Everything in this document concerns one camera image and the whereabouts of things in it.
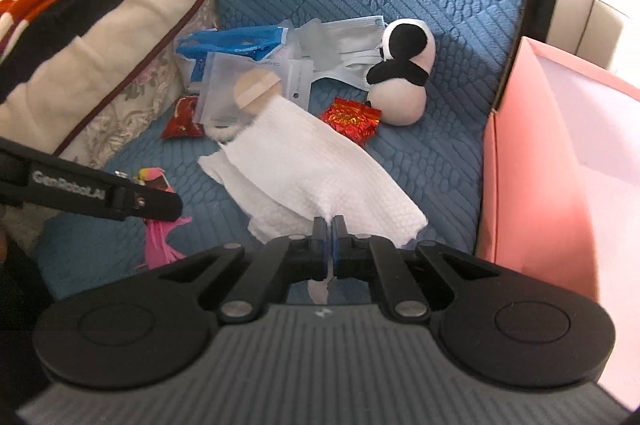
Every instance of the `pink paper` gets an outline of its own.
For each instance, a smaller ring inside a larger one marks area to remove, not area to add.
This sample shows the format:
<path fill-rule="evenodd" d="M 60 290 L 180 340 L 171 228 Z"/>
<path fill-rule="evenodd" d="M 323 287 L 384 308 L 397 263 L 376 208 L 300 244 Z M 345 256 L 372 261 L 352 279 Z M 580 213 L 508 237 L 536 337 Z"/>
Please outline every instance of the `pink paper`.
<path fill-rule="evenodd" d="M 180 217 L 173 223 L 151 220 L 146 222 L 145 261 L 149 269 L 184 259 L 184 254 L 169 246 L 166 239 L 170 231 L 187 223 L 191 223 L 190 217 Z"/>

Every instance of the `panda plush ears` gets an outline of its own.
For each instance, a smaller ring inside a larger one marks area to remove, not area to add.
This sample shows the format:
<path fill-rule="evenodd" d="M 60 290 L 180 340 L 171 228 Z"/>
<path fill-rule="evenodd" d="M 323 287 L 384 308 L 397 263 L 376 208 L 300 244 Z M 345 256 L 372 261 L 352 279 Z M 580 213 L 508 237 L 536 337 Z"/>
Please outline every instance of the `panda plush ears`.
<path fill-rule="evenodd" d="M 424 21 L 399 19 L 386 27 L 380 54 L 384 62 L 371 68 L 367 74 L 370 85 L 402 78 L 423 86 L 436 58 L 435 39 Z"/>

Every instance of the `face mask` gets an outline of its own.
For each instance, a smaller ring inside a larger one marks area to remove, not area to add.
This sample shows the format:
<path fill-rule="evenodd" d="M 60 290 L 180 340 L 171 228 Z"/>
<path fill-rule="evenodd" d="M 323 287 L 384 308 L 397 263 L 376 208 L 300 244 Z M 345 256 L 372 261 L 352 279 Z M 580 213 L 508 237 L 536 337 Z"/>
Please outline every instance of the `face mask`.
<path fill-rule="evenodd" d="M 301 28 L 295 31 L 296 36 Z M 367 72 L 371 66 L 382 60 L 380 47 L 384 31 L 385 21 L 381 15 L 315 23 L 311 40 L 316 47 L 308 46 L 311 43 L 308 41 L 308 34 L 304 31 L 302 40 L 298 37 L 302 59 L 289 61 L 289 80 L 283 91 L 284 97 L 308 111 L 311 84 L 322 78 L 335 79 L 363 91 L 369 91 Z M 326 40 L 331 42 L 331 46 L 325 44 L 318 50 Z M 328 62 L 335 64 L 333 56 L 329 60 L 317 62 L 316 59 L 332 53 L 340 57 L 338 65 L 328 68 Z"/>

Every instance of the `pink box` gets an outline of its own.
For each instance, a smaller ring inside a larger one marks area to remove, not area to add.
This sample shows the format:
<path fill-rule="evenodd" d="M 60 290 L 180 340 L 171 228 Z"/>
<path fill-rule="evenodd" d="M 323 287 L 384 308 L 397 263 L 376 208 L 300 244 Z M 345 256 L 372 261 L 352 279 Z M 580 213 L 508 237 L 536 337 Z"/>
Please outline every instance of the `pink box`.
<path fill-rule="evenodd" d="M 637 407 L 640 90 L 523 38 L 486 126 L 483 189 L 478 257 L 599 301 L 617 333 L 600 382 Z"/>

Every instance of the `striped blanket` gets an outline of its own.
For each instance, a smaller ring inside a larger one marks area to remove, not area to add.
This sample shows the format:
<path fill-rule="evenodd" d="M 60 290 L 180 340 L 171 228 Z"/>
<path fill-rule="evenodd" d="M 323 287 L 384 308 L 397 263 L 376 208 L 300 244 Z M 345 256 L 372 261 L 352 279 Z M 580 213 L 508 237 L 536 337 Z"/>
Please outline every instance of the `striped blanket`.
<path fill-rule="evenodd" d="M 0 0 L 0 136 L 60 154 L 208 0 Z"/>

